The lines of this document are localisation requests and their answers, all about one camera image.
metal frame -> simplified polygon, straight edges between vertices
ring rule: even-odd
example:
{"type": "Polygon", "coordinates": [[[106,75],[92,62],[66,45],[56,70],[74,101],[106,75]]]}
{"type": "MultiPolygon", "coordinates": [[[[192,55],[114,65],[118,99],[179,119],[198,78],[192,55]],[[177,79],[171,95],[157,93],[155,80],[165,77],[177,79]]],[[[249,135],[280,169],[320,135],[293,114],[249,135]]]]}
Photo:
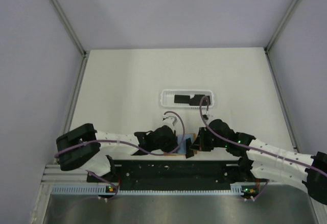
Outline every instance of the metal frame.
{"type": "MultiPolygon", "coordinates": [[[[291,141],[294,145],[294,148],[300,151],[299,145],[296,142],[296,133],[294,132],[292,121],[287,109],[287,105],[283,96],[283,92],[281,89],[281,85],[277,79],[277,75],[273,66],[273,61],[269,58],[269,52],[274,46],[275,42],[277,41],[278,37],[282,33],[283,29],[287,25],[289,19],[291,18],[293,12],[295,11],[296,7],[300,3],[301,0],[293,0],[290,4],[288,10],[285,12],[283,18],[281,19],[277,29],[275,30],[274,34],[272,35],[269,43],[265,47],[267,62],[271,71],[271,75],[276,87],[276,92],[278,95],[279,102],[281,103],[283,115],[286,121],[286,125],[291,137],[291,141]]],[[[79,68],[78,75],[76,77],[75,86],[72,92],[72,97],[69,103],[69,107],[67,110],[66,120],[64,122],[62,128],[62,134],[69,131],[72,120],[73,114],[75,110],[75,106],[77,103],[78,94],[80,91],[81,83],[83,80],[84,72],[86,69],[87,63],[87,52],[85,51],[84,47],[82,46],[80,40],[78,39],[72,25],[70,24],[69,20],[65,12],[62,10],[59,2],[57,0],[50,0],[54,10],[56,11],[61,23],[63,24],[65,30],[67,31],[69,37],[71,38],[72,42],[76,46],[77,50],[82,56],[81,65],[79,68]]],[[[37,195],[37,200],[35,203],[35,207],[31,213],[31,220],[30,223],[33,224],[42,224],[45,218],[46,209],[49,204],[50,195],[53,189],[53,184],[74,184],[74,185],[81,185],[85,184],[87,174],[85,172],[80,172],[78,170],[74,170],[71,172],[62,172],[59,168],[59,165],[47,165],[44,170],[44,176],[42,178],[40,188],[37,195]]],[[[320,224],[327,224],[327,207],[312,200],[313,209],[316,213],[318,221],[320,224]]]]}

white panel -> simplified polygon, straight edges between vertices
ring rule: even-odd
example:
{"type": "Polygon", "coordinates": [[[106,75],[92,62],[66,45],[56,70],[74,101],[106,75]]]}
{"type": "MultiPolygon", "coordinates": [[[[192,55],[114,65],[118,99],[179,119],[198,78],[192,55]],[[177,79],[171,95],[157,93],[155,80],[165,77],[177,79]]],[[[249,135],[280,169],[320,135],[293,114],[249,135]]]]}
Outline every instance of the white panel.
{"type": "Polygon", "coordinates": [[[302,0],[271,52],[304,153],[327,153],[327,0],[302,0]]]}
{"type": "Polygon", "coordinates": [[[58,0],[83,46],[265,46],[291,0],[58,0]]]}
{"type": "Polygon", "coordinates": [[[0,0],[0,223],[27,223],[81,57],[49,0],[0,0]]]}
{"type": "MultiPolygon", "coordinates": [[[[209,89],[216,97],[210,115],[235,131],[291,150],[285,120],[262,48],[134,49],[91,51],[72,129],[93,123],[96,130],[133,134],[162,126],[163,89],[209,89]]],[[[174,109],[186,133],[203,126],[199,110],[174,109]]],[[[175,126],[181,134],[181,125],[175,126]]],[[[121,159],[141,159],[121,155],[121,159]]],[[[190,160],[233,159],[224,148],[190,160]]],[[[184,159],[142,156],[142,159],[184,159]]]]}

white tray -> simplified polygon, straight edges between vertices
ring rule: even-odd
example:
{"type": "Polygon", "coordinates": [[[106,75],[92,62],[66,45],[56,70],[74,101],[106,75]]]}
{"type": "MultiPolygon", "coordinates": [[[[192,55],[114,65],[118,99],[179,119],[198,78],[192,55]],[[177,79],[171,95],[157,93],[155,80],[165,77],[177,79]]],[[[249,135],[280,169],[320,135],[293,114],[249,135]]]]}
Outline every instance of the white tray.
{"type": "Polygon", "coordinates": [[[165,108],[191,108],[191,109],[199,109],[199,106],[190,106],[188,104],[182,104],[182,103],[174,103],[174,97],[175,95],[189,95],[194,97],[196,94],[203,94],[210,96],[211,104],[209,105],[210,108],[212,108],[215,104],[215,98],[214,93],[211,90],[170,90],[165,89],[161,92],[160,96],[160,103],[165,108]]]}

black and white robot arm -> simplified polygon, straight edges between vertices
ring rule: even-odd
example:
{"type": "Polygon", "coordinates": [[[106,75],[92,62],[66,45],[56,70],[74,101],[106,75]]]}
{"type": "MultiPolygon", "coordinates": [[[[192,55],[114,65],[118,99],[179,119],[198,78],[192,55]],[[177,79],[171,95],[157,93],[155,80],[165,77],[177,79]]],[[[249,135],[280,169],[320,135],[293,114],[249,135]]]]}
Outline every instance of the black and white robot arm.
{"type": "MultiPolygon", "coordinates": [[[[92,124],[85,124],[57,139],[57,157],[61,170],[80,168],[103,176],[112,171],[114,163],[110,156],[116,153],[141,156],[147,154],[144,151],[158,149],[170,152],[178,147],[174,130],[176,121],[176,117],[166,116],[162,127],[133,135],[100,132],[92,124]]],[[[285,183],[307,192],[313,199],[327,205],[326,154],[318,152],[312,156],[274,147],[254,136],[235,133],[220,119],[211,121],[208,127],[212,131],[206,127],[199,129],[190,149],[209,152],[215,147],[226,148],[227,152],[240,157],[238,170],[233,174],[242,175],[244,181],[268,179],[285,183]]]]}

